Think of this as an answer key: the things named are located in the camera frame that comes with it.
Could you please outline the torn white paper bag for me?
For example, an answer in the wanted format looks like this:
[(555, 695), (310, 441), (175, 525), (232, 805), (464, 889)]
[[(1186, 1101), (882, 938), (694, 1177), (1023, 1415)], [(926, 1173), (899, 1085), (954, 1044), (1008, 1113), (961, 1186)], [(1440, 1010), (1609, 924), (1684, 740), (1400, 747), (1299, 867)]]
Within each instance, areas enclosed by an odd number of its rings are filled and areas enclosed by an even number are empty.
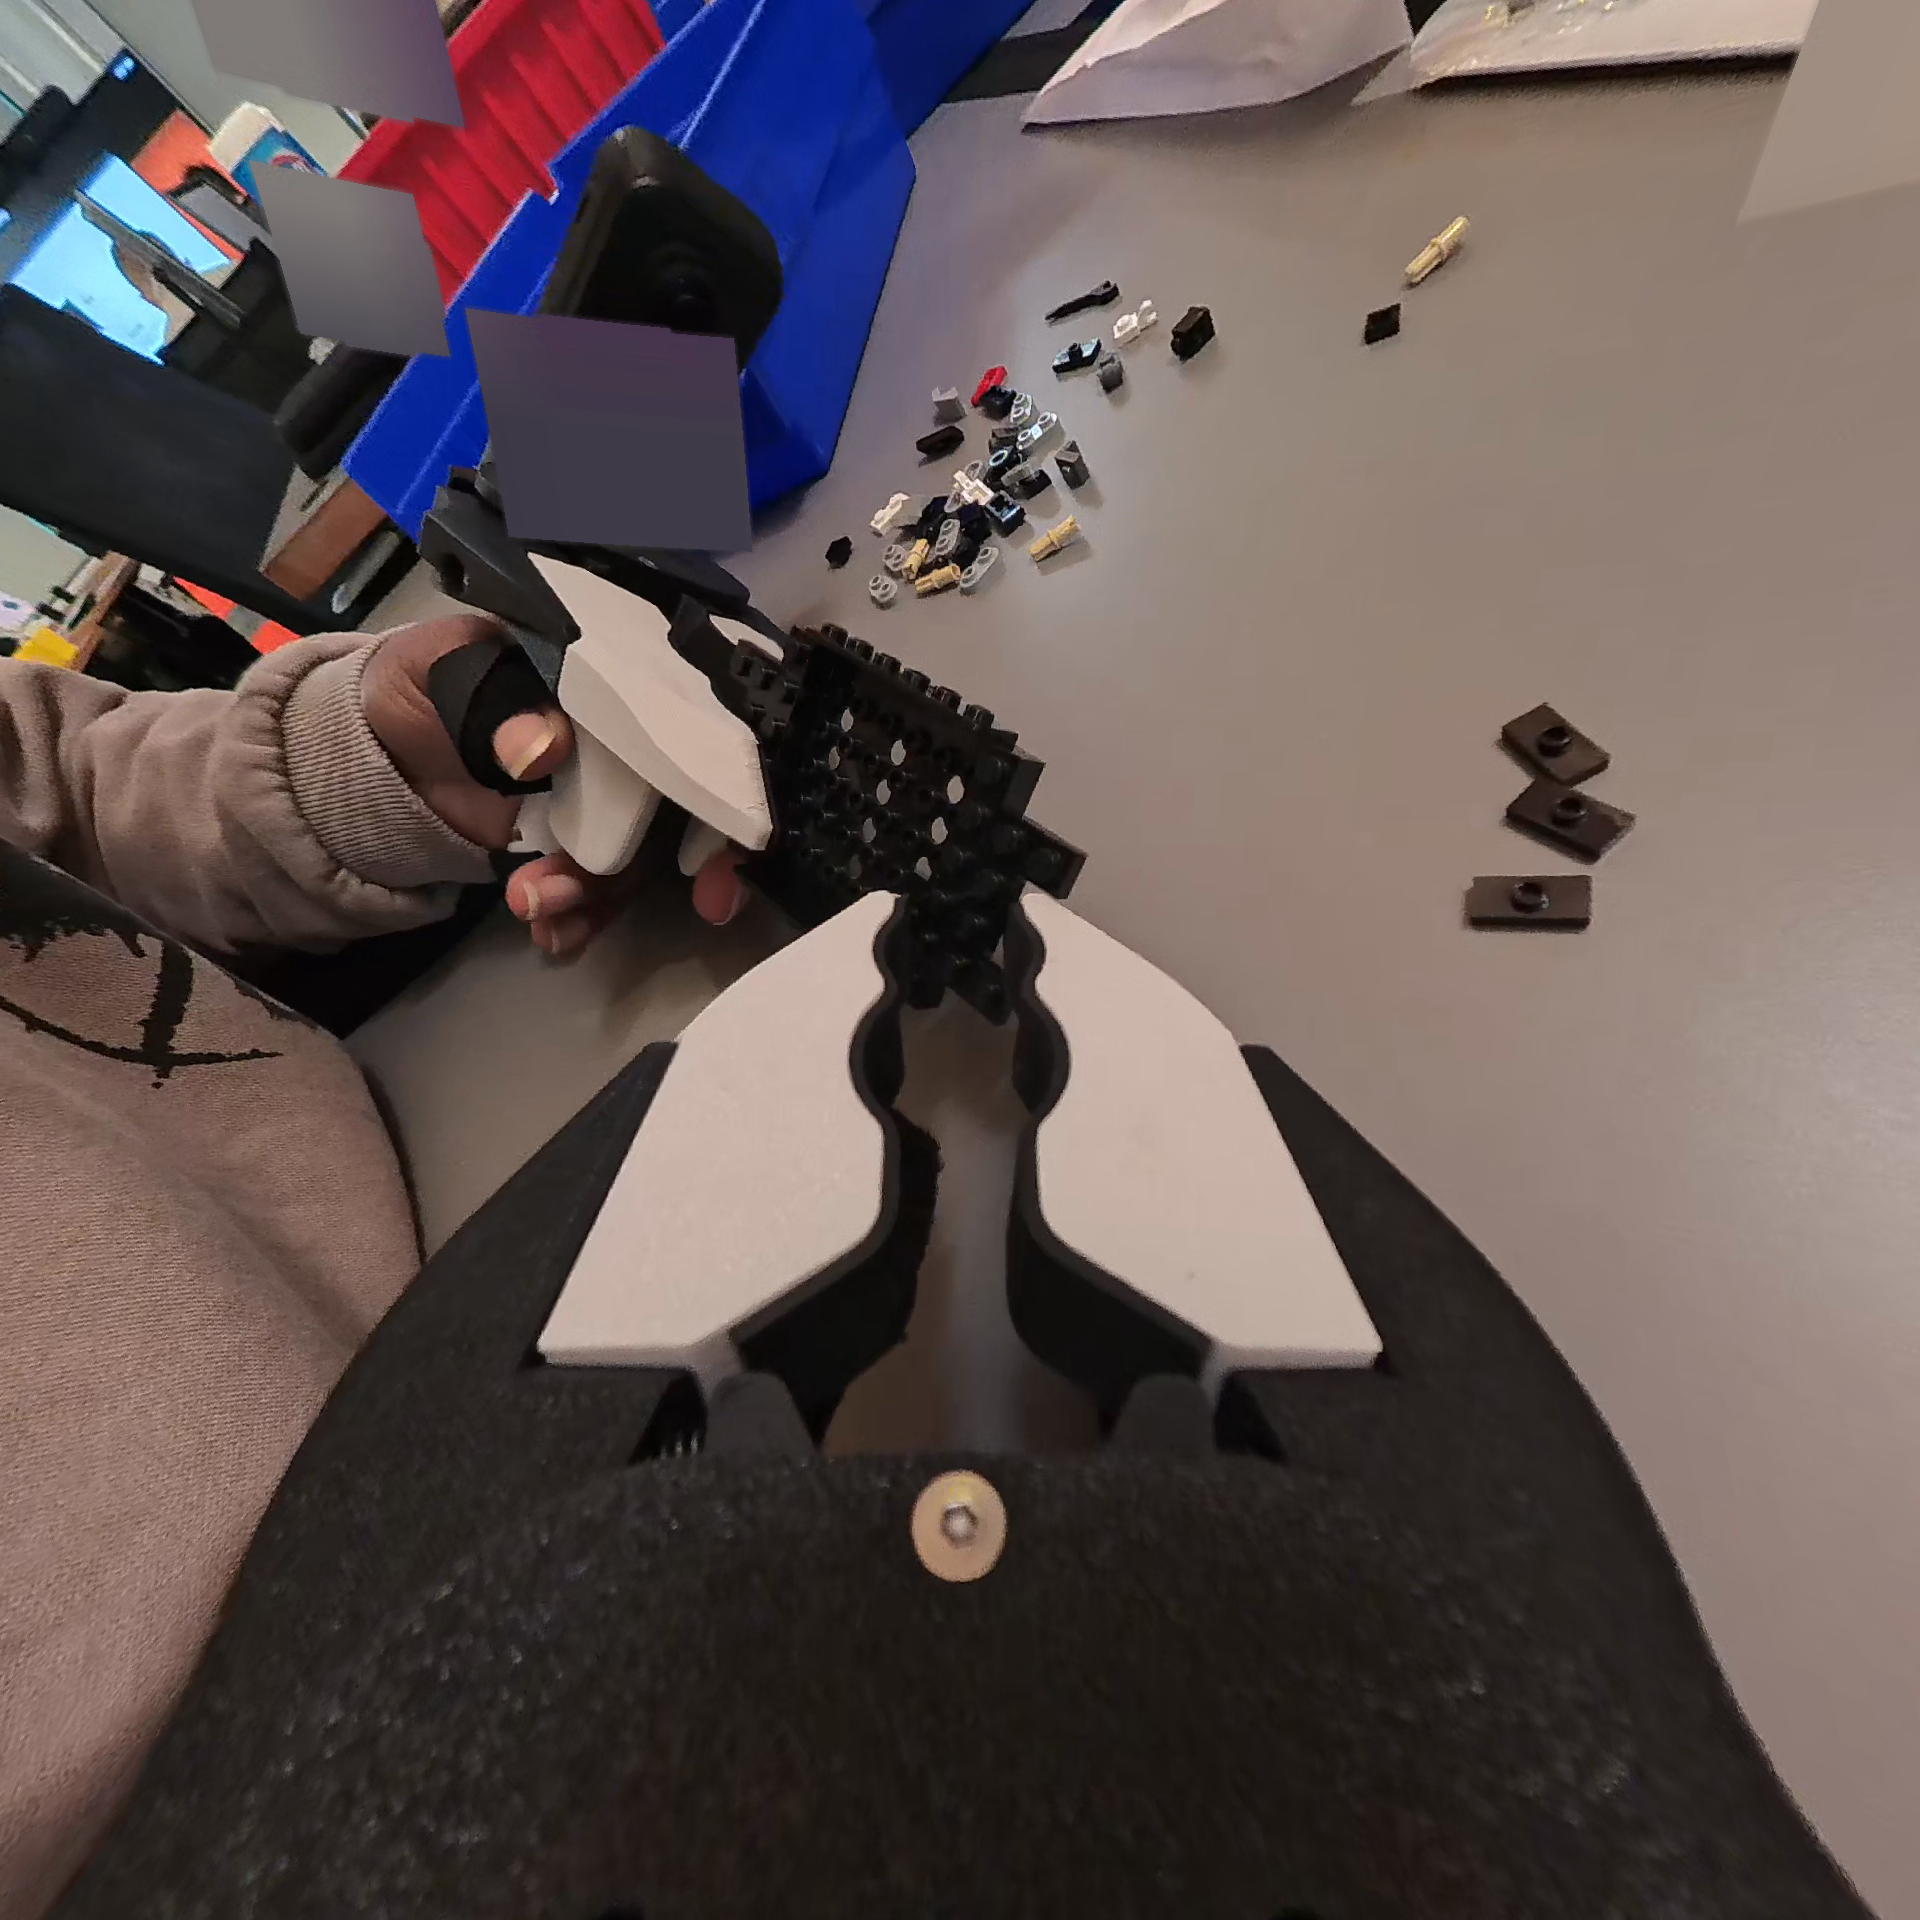
[(1127, 3), (1025, 111), (1026, 128), (1283, 105), (1396, 58), (1404, 3)]

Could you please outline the person's left forearm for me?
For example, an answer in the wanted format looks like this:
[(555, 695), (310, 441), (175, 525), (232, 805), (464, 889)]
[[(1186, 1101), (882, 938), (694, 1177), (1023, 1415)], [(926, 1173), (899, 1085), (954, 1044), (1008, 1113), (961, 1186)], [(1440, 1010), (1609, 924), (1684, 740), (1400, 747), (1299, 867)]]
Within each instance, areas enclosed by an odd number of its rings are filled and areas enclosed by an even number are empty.
[(206, 953), (322, 953), (443, 921), (494, 879), (369, 727), (380, 636), (297, 641), (233, 691), (4, 660), (4, 844)]

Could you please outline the black chair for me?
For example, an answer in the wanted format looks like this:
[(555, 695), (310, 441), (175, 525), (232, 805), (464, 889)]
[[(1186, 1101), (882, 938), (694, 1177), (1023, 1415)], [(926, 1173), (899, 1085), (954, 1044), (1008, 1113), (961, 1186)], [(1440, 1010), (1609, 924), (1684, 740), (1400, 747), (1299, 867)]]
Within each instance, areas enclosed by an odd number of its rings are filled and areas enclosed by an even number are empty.
[(2, 500), (91, 553), (119, 553), (292, 634), (327, 634), (260, 572), (295, 459), (273, 421), (2, 293)]

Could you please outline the grey desk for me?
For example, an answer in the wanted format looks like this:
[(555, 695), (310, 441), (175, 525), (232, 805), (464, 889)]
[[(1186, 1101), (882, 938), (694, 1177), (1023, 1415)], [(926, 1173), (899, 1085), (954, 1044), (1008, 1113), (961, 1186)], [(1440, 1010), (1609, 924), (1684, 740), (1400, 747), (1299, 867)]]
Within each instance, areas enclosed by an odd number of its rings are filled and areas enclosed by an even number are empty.
[[(734, 572), (1008, 719), (1073, 907), (1476, 1242), (1803, 1811), (1915, 1915), (1915, 187), (1742, 223), (1784, 92), (948, 103), (833, 469)], [(1216, 343), (1060, 401), (1074, 552), (887, 610), (827, 567), (921, 489), (938, 389), (1044, 385), (1144, 298)], [(1538, 704), (1636, 816), (1595, 865), (1505, 823)], [(1466, 924), (1530, 874), (1591, 876), (1591, 925)]]

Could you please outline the pile of small brick pieces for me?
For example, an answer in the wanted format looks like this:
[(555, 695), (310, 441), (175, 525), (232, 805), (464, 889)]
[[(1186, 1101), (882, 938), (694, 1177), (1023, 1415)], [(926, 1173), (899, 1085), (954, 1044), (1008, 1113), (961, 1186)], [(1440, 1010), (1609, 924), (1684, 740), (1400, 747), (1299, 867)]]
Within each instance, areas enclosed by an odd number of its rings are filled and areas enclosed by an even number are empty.
[(866, 543), (833, 540), (827, 567), (864, 567), (866, 602), (887, 610), (975, 594), (1015, 557), (1048, 570), (1074, 552), (1088, 531), (1087, 512), (1103, 498), (1103, 477), (1088, 437), (1073, 431), (1060, 401), (1124, 401), (1160, 335), (1169, 362), (1182, 369), (1216, 343), (1216, 315), (1207, 305), (1188, 305), (1167, 325), (1155, 299), (1144, 298), (1098, 335), (1055, 341), (1044, 385), (991, 364), (970, 391), (938, 389), (931, 428), (915, 441), (920, 492), (889, 493)]

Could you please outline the person's left hand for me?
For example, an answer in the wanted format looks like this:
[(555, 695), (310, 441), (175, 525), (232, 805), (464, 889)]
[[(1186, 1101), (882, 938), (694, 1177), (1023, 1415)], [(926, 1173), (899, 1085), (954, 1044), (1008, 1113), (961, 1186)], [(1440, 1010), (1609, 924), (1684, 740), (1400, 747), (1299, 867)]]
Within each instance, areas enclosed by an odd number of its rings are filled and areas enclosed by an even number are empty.
[[(514, 841), (521, 797), (498, 795), (471, 777), (430, 699), (428, 674), (443, 656), (502, 636), (486, 616), (418, 621), (383, 636), (363, 676), (369, 727), (400, 777), (446, 827), (486, 850)], [(521, 783), (552, 777), (572, 753), (572, 724), (555, 707), (516, 711), (494, 732), (502, 772)], [(628, 891), (628, 882), (592, 876), (555, 853), (507, 879), (505, 906), (542, 956), (567, 963), (617, 917)]]

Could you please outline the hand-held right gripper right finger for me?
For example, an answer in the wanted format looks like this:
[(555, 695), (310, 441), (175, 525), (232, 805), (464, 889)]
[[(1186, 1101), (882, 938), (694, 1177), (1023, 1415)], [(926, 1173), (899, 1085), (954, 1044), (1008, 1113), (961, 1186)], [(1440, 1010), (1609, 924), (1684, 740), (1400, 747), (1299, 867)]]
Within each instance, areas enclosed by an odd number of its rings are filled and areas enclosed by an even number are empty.
[(1015, 914), (1039, 1248), (1160, 1339), (1148, 1375), (1372, 1369), (1383, 1341), (1233, 1031), (1049, 897)]

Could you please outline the small black brick plate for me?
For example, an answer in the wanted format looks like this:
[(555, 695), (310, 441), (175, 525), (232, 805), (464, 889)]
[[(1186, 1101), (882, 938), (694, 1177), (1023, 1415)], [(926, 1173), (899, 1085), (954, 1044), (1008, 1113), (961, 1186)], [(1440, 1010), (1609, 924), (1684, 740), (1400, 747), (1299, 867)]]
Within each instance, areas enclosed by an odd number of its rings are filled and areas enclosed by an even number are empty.
[(1567, 858), (1595, 865), (1633, 832), (1636, 816), (1585, 787), (1531, 779), (1507, 805), (1505, 823)]
[(1560, 787), (1582, 787), (1612, 767), (1612, 754), (1599, 740), (1548, 704), (1505, 723), (1500, 743), (1530, 777)]
[(1475, 931), (1585, 931), (1593, 924), (1593, 879), (1476, 876), (1463, 897), (1463, 921)]

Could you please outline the blue plastic bin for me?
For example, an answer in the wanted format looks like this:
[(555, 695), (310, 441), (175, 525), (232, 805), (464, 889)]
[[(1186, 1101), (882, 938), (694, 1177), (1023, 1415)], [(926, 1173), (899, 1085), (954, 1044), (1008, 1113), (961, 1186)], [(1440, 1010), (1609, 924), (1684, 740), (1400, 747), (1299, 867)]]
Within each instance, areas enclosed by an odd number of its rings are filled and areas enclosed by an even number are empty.
[(908, 138), (1008, 35), (1025, 3), (670, 5), (662, 55), (546, 167), (458, 284), (449, 354), (418, 357), (343, 469), (416, 535), (487, 417), (464, 312), (537, 309), (592, 159), (620, 128), (668, 138), (774, 234), (785, 299), (742, 376), (753, 506), (822, 477), (918, 181)]

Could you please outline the black brick plate assembly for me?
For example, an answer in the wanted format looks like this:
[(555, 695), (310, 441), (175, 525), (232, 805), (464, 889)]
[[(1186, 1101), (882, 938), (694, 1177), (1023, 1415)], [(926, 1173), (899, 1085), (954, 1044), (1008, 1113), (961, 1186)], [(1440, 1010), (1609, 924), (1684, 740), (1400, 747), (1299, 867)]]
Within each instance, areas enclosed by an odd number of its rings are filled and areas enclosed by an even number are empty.
[(1028, 891), (1066, 900), (1087, 856), (1031, 812), (1042, 760), (995, 713), (838, 627), (778, 641), (792, 708), (731, 708), (755, 732), (776, 835), (751, 887), (812, 931), (866, 893), (906, 907), (900, 981), (931, 1010), (958, 997), (1011, 1016), (1002, 940)]

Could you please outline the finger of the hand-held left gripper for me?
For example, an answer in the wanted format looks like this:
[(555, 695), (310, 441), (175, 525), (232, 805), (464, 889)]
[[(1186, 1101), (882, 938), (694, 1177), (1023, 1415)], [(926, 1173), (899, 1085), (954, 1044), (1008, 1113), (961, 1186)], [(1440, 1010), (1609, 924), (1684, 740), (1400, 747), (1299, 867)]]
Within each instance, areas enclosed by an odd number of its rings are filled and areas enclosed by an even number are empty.
[(668, 637), (726, 708), (792, 708), (799, 699), (785, 647), (694, 594), (680, 599)]
[(620, 874), (662, 803), (762, 853), (776, 835), (755, 732), (722, 707), (654, 603), (584, 567), (534, 557), (577, 637), (558, 699), (575, 754), (554, 777), (546, 823), (588, 874)]

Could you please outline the red plastic bin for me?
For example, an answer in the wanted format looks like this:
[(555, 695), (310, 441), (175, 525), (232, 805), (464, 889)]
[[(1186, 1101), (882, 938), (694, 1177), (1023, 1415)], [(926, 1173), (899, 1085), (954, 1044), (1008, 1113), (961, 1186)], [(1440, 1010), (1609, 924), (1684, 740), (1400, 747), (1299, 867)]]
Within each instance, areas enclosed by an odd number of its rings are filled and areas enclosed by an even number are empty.
[(385, 119), (340, 176), (414, 197), (450, 305), (550, 164), (664, 50), (648, 3), (483, 3), (449, 40), (458, 128)]

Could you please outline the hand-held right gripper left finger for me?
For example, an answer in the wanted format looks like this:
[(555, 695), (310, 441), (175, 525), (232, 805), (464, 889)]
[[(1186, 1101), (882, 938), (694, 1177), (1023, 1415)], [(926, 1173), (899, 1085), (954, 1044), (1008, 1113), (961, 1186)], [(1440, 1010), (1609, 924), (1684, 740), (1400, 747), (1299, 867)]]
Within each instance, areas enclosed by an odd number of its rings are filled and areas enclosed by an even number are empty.
[(881, 1225), (886, 1132), (858, 1091), (899, 897), (863, 897), (722, 991), (657, 1097), (537, 1338), (554, 1368), (736, 1371), (744, 1338)]

